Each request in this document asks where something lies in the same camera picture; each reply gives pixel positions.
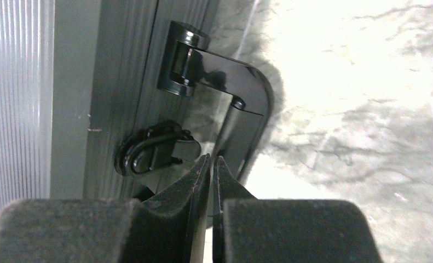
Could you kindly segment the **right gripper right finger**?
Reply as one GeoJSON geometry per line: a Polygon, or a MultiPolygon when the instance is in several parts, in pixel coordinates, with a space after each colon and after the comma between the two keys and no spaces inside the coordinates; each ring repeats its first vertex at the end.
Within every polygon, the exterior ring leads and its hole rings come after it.
{"type": "Polygon", "coordinates": [[[381,262],[368,222],[340,199],[258,199],[213,166],[214,262],[381,262]]]}

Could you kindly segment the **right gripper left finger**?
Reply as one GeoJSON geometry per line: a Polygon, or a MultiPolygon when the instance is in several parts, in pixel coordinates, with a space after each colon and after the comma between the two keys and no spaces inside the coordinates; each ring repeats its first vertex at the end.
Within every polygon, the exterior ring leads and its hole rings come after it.
{"type": "Polygon", "coordinates": [[[146,201],[20,199],[0,212],[0,262],[202,262],[210,156],[146,201]]]}

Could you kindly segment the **black foam-lined poker case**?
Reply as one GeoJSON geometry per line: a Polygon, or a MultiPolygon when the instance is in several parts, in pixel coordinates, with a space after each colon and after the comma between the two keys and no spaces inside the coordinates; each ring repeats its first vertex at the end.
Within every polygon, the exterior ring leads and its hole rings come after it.
{"type": "Polygon", "coordinates": [[[209,51],[219,1],[0,1],[0,211],[120,199],[190,155],[194,95],[228,95],[213,153],[242,178],[273,110],[259,69],[209,51]]]}

